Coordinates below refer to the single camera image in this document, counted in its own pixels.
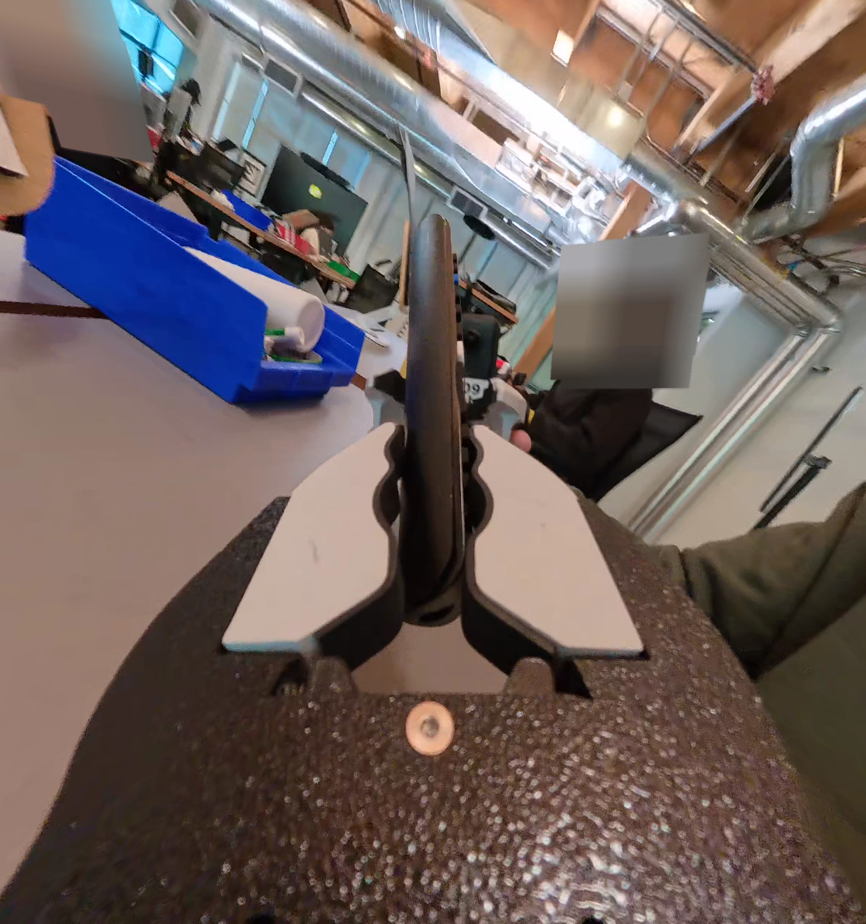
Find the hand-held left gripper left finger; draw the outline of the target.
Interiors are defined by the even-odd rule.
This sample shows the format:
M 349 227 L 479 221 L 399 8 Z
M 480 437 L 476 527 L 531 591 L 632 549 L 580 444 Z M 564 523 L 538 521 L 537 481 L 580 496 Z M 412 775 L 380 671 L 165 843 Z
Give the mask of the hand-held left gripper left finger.
M 360 666 L 403 620 L 397 538 L 403 426 L 384 423 L 288 498 L 221 644 Z

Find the long wooden table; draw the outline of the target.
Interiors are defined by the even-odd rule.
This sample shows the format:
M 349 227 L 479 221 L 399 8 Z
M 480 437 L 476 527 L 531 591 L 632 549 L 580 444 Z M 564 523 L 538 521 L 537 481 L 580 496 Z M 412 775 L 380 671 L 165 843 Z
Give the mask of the long wooden table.
M 318 257 L 312 256 L 310 253 L 305 253 L 299 248 L 293 246 L 293 244 L 288 243 L 282 237 L 277 237 L 276 235 L 270 233 L 265 229 L 258 228 L 256 225 L 251 224 L 245 220 L 241 215 L 237 214 L 236 211 L 232 210 L 229 205 L 226 205 L 222 202 L 219 202 L 213 196 L 201 188 L 197 187 L 195 184 L 179 177 L 171 171 L 166 172 L 167 179 L 171 184 L 175 184 L 182 191 L 186 191 L 189 194 L 196 197 L 201 202 L 205 202 L 211 209 L 215 210 L 217 213 L 221 214 L 223 218 L 222 222 L 231 223 L 231 225 L 236 225 L 242 229 L 247 230 L 253 237 L 264 241 L 273 248 L 277 248 L 289 255 L 295 257 L 296 259 L 307 263 L 313 267 L 317 273 L 322 276 L 324 279 L 329 280 L 332 283 L 338 284 L 347 290 L 352 290 L 355 286 L 355 281 L 346 277 L 346 275 L 339 273 L 333 270 L 328 261 L 322 260 Z

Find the large blue plastic bin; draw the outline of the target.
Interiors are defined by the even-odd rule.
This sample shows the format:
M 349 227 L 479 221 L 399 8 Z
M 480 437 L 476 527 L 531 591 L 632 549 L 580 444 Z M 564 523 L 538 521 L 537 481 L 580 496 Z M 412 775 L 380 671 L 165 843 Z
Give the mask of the large blue plastic bin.
M 46 201 L 25 218 L 36 270 L 227 403 L 319 399 L 351 383 L 365 339 L 356 324 L 324 306 L 313 349 L 323 365 L 263 362 L 274 348 L 265 304 L 186 247 L 288 283 L 203 225 L 59 156 Z

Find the tilted grey board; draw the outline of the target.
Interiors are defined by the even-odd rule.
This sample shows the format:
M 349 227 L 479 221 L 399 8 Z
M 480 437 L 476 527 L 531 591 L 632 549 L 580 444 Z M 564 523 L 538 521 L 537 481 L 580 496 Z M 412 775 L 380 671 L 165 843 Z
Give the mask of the tilted grey board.
M 413 233 L 419 224 L 414 150 L 411 144 L 410 134 L 403 125 L 398 126 L 398 136 L 401 146 L 401 164 L 407 190 L 408 218 L 411 232 Z

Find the white paper roll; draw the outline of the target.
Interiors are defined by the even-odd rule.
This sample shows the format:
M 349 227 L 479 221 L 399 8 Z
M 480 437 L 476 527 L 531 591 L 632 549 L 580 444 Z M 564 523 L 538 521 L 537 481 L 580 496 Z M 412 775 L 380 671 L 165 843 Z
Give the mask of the white paper roll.
M 325 307 L 319 297 L 283 283 L 271 275 L 247 269 L 200 249 L 185 249 L 259 298 L 266 306 L 266 330 L 299 326 L 306 336 L 305 348 L 301 351 L 315 348 L 325 325 Z

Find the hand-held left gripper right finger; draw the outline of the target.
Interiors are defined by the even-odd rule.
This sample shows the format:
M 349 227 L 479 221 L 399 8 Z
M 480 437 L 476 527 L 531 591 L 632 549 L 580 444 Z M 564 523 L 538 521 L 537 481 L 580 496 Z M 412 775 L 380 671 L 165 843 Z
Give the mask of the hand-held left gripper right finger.
M 635 660 L 645 645 L 579 497 L 484 425 L 470 432 L 463 634 L 509 675 L 525 659 L 557 679 L 581 660 Z

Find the black monitor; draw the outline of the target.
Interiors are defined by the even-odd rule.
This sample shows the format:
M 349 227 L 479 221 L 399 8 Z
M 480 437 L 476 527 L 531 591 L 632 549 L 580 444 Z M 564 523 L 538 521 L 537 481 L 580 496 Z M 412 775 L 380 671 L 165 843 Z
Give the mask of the black monitor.
M 265 180 L 260 202 L 277 215 L 308 211 L 330 217 L 339 253 L 347 251 L 367 208 L 366 200 L 345 179 L 284 145 Z

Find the black remote control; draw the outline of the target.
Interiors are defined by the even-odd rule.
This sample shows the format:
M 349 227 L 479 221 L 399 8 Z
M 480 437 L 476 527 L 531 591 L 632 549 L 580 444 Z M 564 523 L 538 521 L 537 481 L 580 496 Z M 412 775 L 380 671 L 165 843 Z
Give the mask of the black remote control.
M 461 597 L 462 416 L 450 227 L 430 214 L 409 260 L 409 336 L 399 555 L 405 618 L 445 625 Z

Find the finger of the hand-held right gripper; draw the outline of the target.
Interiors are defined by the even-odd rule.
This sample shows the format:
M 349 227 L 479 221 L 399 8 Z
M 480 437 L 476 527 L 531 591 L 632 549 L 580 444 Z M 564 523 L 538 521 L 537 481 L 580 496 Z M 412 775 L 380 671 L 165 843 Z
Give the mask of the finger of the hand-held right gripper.
M 386 423 L 406 425 L 406 380 L 401 372 L 382 372 L 367 381 L 365 397 L 373 414 L 372 427 Z
M 493 400 L 489 405 L 489 429 L 509 441 L 514 428 L 528 420 L 525 396 L 507 381 L 491 381 Z

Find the brown cardboard clipboard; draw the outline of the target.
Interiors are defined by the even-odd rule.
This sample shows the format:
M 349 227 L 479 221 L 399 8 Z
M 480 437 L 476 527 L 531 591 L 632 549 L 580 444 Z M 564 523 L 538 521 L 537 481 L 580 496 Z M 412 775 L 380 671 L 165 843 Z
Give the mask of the brown cardboard clipboard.
M 55 156 L 46 107 L 10 96 L 0 84 L 0 221 L 31 214 L 46 201 Z

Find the person's right forearm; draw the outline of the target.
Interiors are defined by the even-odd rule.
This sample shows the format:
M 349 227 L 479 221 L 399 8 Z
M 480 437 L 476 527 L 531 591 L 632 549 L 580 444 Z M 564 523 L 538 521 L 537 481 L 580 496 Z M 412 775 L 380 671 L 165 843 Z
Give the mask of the person's right forearm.
M 752 530 L 695 548 L 645 545 L 758 679 L 866 597 L 866 481 L 820 522 Z

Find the person's torso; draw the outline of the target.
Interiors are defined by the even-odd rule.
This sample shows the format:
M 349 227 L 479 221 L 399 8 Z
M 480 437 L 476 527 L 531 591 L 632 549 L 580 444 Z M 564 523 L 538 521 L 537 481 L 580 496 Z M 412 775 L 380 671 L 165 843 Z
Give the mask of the person's torso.
M 759 681 L 818 830 L 866 911 L 866 595 Z

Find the silver ventilation duct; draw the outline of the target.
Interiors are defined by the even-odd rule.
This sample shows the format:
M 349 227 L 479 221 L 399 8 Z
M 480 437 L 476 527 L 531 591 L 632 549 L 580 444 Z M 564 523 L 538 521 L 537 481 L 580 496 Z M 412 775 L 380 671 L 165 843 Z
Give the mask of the silver ventilation duct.
M 752 244 L 785 237 L 816 225 L 836 195 L 840 141 L 866 124 L 866 74 L 811 110 L 789 147 L 790 197 L 749 215 L 738 234 Z
M 293 66 L 305 80 L 385 133 L 393 135 L 398 128 L 412 133 L 420 158 L 431 168 L 493 204 L 498 212 L 533 225 L 522 205 L 522 186 L 497 168 L 501 147 L 317 9 L 304 2 L 200 2 L 200 6 L 243 40 Z M 829 334 L 839 331 L 840 314 L 830 301 L 761 259 L 704 201 L 693 196 L 699 188 L 687 183 L 648 143 L 637 141 L 625 157 L 564 118 L 561 123 L 562 144 L 575 157 L 610 174 L 622 168 L 666 207 L 662 223 L 647 226 L 645 235 L 662 233 L 668 227 L 707 235 L 714 247 L 712 262 L 728 281 L 760 297 L 797 328 Z

